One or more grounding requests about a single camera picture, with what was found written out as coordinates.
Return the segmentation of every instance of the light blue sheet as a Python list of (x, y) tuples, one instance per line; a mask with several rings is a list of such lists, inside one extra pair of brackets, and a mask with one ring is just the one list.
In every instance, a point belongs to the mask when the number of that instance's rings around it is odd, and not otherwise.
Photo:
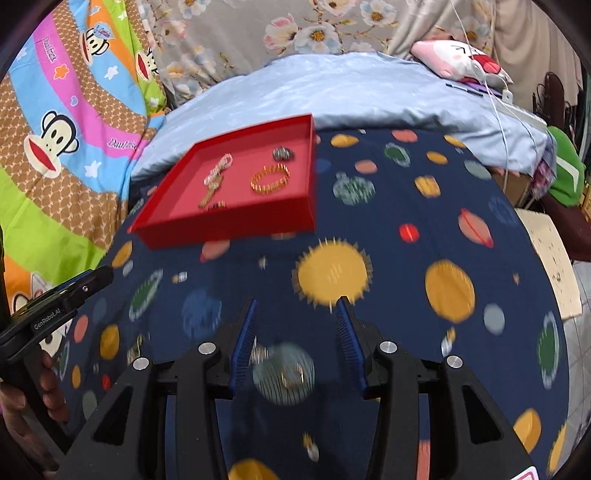
[[(485, 165), (506, 168), (489, 98), (446, 86), (422, 64), (376, 53), (294, 55), (216, 85), (170, 113), (132, 179), (172, 166), (194, 143), (231, 130), (312, 113), (324, 128), (422, 128), (453, 134)], [(508, 168), (532, 175), (546, 134), (499, 114)]]

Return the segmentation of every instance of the green fabric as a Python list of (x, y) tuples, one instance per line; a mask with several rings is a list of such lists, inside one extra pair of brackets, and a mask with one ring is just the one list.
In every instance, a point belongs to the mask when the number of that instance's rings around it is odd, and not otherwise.
[(58, 285), (98, 265), (105, 251), (45, 215), (3, 168), (0, 192), (4, 250), (23, 269), (38, 272), (46, 281)]
[(550, 194), (562, 205), (577, 205), (585, 181), (585, 165), (568, 136), (556, 127), (548, 127), (548, 131), (556, 139), (556, 181), (550, 187)]

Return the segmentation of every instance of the colorful blanket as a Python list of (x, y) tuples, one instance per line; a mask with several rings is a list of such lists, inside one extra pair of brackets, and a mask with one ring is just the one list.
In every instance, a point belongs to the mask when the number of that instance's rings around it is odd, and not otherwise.
[(13, 309), (94, 267), (164, 122), (135, 0), (64, 0), (0, 85), (0, 223)]

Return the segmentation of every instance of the blanket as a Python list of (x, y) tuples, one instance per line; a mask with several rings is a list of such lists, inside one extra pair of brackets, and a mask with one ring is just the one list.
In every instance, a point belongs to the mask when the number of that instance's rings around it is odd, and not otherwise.
[(317, 129), (440, 131), (464, 142), (486, 166), (532, 176), (547, 145), (546, 132), (499, 111), (503, 135), (492, 103), (497, 100), (448, 84), (420, 63), (376, 53), (300, 54), (275, 60), (215, 85), (172, 112), (132, 178), (164, 170), (200, 140), (302, 113), (314, 115)]
[(64, 0), (18, 53), (0, 99), (0, 223), (16, 310), (104, 256), (133, 166), (164, 122), (134, 0)]

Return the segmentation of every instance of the navy blue blanket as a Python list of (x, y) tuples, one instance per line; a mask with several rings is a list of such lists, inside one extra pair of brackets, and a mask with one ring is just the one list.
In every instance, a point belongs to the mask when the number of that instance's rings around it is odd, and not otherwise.
[[(61, 354), (72, 431), (134, 358), (178, 358), (251, 296), (269, 359), (218, 403), (230, 479), (364, 479), (378, 402), (358, 397), (337, 346), (330, 308), (347, 295), (412, 354), (461, 356), (511, 423), (532, 419), (516, 430), (544, 478), (564, 439), (566, 344), (550, 282), (499, 187), (452, 137), (377, 129), (318, 140), (315, 233), (150, 251), (127, 233), (144, 189), (103, 260), (115, 281), (80, 311)], [(421, 425), (428, 440), (426, 416)]]

